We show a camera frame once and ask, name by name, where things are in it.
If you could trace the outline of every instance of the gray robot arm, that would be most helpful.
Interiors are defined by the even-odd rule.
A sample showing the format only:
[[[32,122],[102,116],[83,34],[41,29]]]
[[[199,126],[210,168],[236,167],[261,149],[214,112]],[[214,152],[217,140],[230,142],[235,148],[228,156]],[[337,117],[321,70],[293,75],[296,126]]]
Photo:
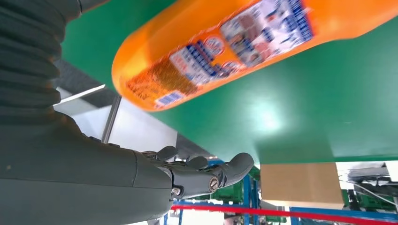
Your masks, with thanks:
[[[53,109],[60,101],[51,83],[59,74],[53,62],[65,27],[102,2],[0,0],[0,224],[121,225],[158,218],[174,198],[233,184],[253,165],[247,154],[210,168],[166,163],[87,137]]]

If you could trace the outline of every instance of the green crate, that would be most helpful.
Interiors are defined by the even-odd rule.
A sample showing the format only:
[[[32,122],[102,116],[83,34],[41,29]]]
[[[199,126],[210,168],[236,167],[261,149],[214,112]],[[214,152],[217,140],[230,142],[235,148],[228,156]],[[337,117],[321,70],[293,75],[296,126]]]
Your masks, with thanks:
[[[253,166],[253,168],[249,171],[249,176],[251,176],[255,180],[260,180],[260,170]]]
[[[390,196],[384,196],[384,198],[392,202],[394,201]],[[357,194],[357,199],[361,208],[395,211],[394,205],[373,196]]]
[[[243,181],[236,183],[234,185],[224,187],[217,190],[211,195],[203,195],[195,197],[196,200],[210,200],[216,199],[218,201],[224,201],[226,203],[242,203],[243,202]]]
[[[266,216],[265,221],[274,223],[286,223],[287,219],[286,217]]]
[[[341,195],[343,196],[344,207],[350,206],[350,198],[348,197],[348,190],[341,190]]]

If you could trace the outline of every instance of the metal rod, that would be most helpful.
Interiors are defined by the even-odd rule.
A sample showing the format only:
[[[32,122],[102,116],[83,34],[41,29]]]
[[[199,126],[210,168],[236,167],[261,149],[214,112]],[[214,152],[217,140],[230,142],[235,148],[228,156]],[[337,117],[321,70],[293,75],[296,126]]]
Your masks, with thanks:
[[[101,86],[98,86],[98,87],[95,87],[95,88],[91,88],[89,90],[85,90],[85,91],[83,91],[81,93],[66,97],[66,98],[62,99],[59,103],[54,104],[53,106],[61,105],[61,104],[64,104],[66,102],[70,102],[72,100],[78,99],[80,97],[84,97],[84,96],[93,94],[93,93],[95,93],[97,91],[103,90],[104,88],[105,88],[105,85],[103,84]]]
[[[102,138],[101,138],[102,143],[108,143],[108,141],[109,141],[109,137],[111,136],[112,128],[115,123],[115,119],[116,119],[117,111],[119,110],[121,99],[122,99],[121,96],[117,96],[117,97],[115,97],[115,99],[112,103],[111,111],[109,112],[108,120],[107,120],[107,123],[104,128],[104,132],[102,133]]]
[[[397,214],[398,214],[398,198],[394,197],[394,202],[395,202],[395,208],[397,209]]]

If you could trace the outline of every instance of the orange bottle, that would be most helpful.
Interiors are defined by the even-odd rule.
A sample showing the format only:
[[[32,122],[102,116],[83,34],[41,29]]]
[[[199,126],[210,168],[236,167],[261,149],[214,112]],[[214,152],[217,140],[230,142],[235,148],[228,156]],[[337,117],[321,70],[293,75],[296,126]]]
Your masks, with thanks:
[[[397,15],[398,0],[178,0],[127,37],[112,78],[135,105],[165,110]]]

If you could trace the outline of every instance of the green surface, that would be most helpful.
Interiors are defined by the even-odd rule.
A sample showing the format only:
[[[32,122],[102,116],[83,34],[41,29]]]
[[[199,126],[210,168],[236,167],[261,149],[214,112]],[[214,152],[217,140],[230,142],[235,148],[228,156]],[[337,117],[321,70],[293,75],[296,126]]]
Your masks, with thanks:
[[[122,41],[171,2],[113,0],[89,12],[68,26],[64,59],[111,85]],[[153,115],[223,160],[242,151],[261,163],[397,160],[397,83],[395,18]]]

